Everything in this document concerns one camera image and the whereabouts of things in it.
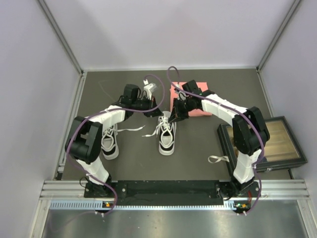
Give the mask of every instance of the dark gray mat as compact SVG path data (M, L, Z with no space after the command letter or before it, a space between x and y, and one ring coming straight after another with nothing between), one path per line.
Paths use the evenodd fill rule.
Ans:
M88 116L104 110L118 100L127 83L143 88L143 77L153 73L162 78L167 94L161 110L169 111L170 85L166 71L117 71L89 72L84 86L78 115ZM270 117L264 94L255 69L213 69L181 70L183 81L195 79L207 82L208 87L220 97L244 107L257 106L264 118ZM159 82L149 78L150 82ZM162 88L155 92L157 101L161 100ZM158 118L147 118L143 114L134 114L127 121L118 125L122 128L144 129L136 132L120 132L117 141L118 158L107 161L102 155L102 162L113 180L194 180L194 179L228 179L225 162L210 164L209 155L223 155L217 128L224 123L215 116L189 118L177 123L175 152L163 156L158 151L158 139L142 137L152 134ZM66 163L63 179L80 179L84 174ZM287 171L265 174L266 179L288 179Z

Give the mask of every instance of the shoe sole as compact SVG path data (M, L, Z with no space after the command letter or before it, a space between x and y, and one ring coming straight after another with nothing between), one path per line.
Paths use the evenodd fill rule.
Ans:
M118 146L115 145L115 151L114 151L114 153L112 155L105 155L104 153L103 153L103 155L104 155L104 158L106 160L113 160L113 159L117 158L119 156L119 148L118 148Z

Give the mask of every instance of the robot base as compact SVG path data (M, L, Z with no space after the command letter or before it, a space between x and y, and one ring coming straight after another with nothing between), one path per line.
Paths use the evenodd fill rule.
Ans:
M111 186L111 176L109 175L106 184ZM98 198L98 197L108 197L112 194L112 191L105 185L95 184L91 181L88 181L85 186L84 197L86 198Z

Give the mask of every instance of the black frame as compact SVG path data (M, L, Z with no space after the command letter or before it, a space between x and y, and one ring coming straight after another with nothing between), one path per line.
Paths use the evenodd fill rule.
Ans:
M291 128L289 127L286 118L285 117L275 117L275 118L270 118L266 119L265 122L269 121L282 121L286 131L288 132L298 154L299 158L298 159L289 159L289 160L281 160L281 161L274 161L274 162L261 162L257 164L257 172L265 172L265 171L271 171L271 170L281 170L281 169L289 169L289 168L295 168L299 167L305 163L307 163L307 159L297 141L295 138ZM233 171L236 168L237 165L237 158L234 154L234 149L230 141L229 134L227 132L227 128L231 127L229 124L221 124L218 127L218 136L220 139L222 151L225 156L228 156L229 158L229 163L227 163L228 171L229 174L232 176Z

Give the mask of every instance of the white sneaker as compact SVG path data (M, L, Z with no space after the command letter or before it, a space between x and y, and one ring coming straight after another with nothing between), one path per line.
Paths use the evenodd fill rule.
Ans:
M162 155L171 155L174 153L176 123L168 123L171 112L164 111L163 116L158 118L158 125L152 135L144 135L150 137L153 135L159 136L158 151Z
M137 131L141 130L144 126L136 128L136 129L122 129L118 130L118 125L115 124L112 127L106 129L103 132L103 137L101 139L101 150L103 152L104 158L107 160L113 160L119 155L119 148L117 145L117 135L118 132L129 130L129 131Z

